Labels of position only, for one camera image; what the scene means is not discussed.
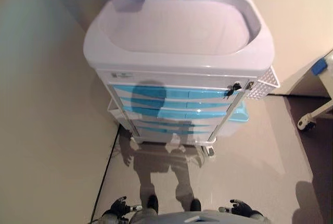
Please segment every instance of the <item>cable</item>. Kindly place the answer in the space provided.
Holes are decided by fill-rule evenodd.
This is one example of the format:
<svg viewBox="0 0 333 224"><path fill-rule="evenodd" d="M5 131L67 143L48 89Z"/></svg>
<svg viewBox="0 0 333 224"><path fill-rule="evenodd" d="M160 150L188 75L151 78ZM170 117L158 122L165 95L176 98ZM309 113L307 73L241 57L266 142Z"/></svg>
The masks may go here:
<svg viewBox="0 0 333 224"><path fill-rule="evenodd" d="M102 191L102 187L103 187L103 184L104 184L105 176L106 176L106 173L107 173L108 168L109 168L109 165L110 165L110 161L111 161L112 153L113 153L114 147L115 147L115 145L116 145L116 141L117 141L117 138L118 138L118 135L119 135L120 129L121 129L121 125L119 125L118 130L117 130L117 133L116 133L116 137L114 138L113 146L112 146L112 149L111 149L111 154L110 154L110 157L109 157L108 163L107 163L106 168L105 168L105 171L104 171L103 179L102 179L102 182L101 182L101 184L100 184L100 187L99 187L99 190L98 190L98 194L97 194L97 198L96 198L96 201L95 201L95 205L94 205L93 213L92 213L92 216L91 216L91 218L90 218L90 222L89 222L90 224L92 224L92 223L94 223L94 222L96 221L96 220L93 220L93 219L94 219L94 215L95 215L95 211L96 211L97 203L98 203L98 200L99 200L100 193L101 193L101 191Z"/></svg>

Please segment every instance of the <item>cart drawer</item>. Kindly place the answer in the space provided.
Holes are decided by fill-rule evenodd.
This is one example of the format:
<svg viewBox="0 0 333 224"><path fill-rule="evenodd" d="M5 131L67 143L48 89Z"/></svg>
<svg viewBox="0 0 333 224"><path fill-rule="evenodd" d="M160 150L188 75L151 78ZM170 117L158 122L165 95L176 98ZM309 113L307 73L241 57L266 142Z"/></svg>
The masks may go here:
<svg viewBox="0 0 333 224"><path fill-rule="evenodd" d="M183 109L200 111L227 111L230 103L207 103L207 102L186 102L186 101L169 101L158 99L142 99L142 98L120 98L124 106L142 107L142 108L157 108L157 109Z"/></svg>
<svg viewBox="0 0 333 224"><path fill-rule="evenodd" d="M142 120L142 121L155 121L155 122L174 122L174 123L182 123L182 122L187 122L190 124L195 124L195 125L218 125L223 117L219 118L207 118L207 119L186 119L186 118L174 118L174 117L158 117L158 116L146 116L142 114L138 114L135 112L131 111L125 111L127 114L127 117L130 120Z"/></svg>
<svg viewBox="0 0 333 224"><path fill-rule="evenodd" d="M154 129L154 128L138 128L137 131L141 138L155 142L178 142L184 144L196 144L207 142L211 132L188 132L188 133L173 133L171 130Z"/></svg>
<svg viewBox="0 0 333 224"><path fill-rule="evenodd" d="M200 125L193 124L191 121L145 121L145 120L132 120L136 127L153 128L153 129L167 129L177 131L192 131L192 132L212 132L216 125Z"/></svg>
<svg viewBox="0 0 333 224"><path fill-rule="evenodd" d="M237 91L230 97L228 90L205 90L187 88L165 88L154 86L109 85L112 86L119 97L142 99L170 99L171 101L190 102L228 102L231 103Z"/></svg>

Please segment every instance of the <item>lock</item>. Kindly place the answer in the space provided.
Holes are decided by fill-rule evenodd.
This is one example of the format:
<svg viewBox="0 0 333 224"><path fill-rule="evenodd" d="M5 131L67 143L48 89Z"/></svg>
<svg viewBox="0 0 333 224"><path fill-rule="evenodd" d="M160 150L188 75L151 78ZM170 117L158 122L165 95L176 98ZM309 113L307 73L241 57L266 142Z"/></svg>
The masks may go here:
<svg viewBox="0 0 333 224"><path fill-rule="evenodd" d="M241 86L239 82L235 82L234 85L231 87L231 89L226 93L226 97L227 99L229 98L229 96L231 96L235 91L240 90Z"/></svg>

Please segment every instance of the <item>label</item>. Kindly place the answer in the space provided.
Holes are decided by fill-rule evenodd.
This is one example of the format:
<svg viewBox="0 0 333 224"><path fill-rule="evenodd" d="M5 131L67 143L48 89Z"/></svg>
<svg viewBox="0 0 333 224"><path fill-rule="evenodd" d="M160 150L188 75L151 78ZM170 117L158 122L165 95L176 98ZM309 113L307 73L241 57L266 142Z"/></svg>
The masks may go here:
<svg viewBox="0 0 333 224"><path fill-rule="evenodd" d="M111 73L113 78L130 78L133 77L132 73L128 72L117 72L117 73Z"/></svg>

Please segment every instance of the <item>floor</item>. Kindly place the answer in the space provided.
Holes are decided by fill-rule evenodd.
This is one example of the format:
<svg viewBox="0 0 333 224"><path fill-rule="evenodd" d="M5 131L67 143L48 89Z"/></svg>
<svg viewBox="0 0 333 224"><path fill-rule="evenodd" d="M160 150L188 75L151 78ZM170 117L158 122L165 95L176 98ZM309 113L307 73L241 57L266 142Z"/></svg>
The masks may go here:
<svg viewBox="0 0 333 224"><path fill-rule="evenodd" d="M294 125L322 103L281 96L246 100L250 120L234 135L217 139L214 158L191 146L137 145L122 131L95 218L120 196L129 205L144 204L155 192L161 214L188 210L193 197L203 209L230 206L237 198L273 223L327 223L332 122L319 120L305 134Z"/></svg>

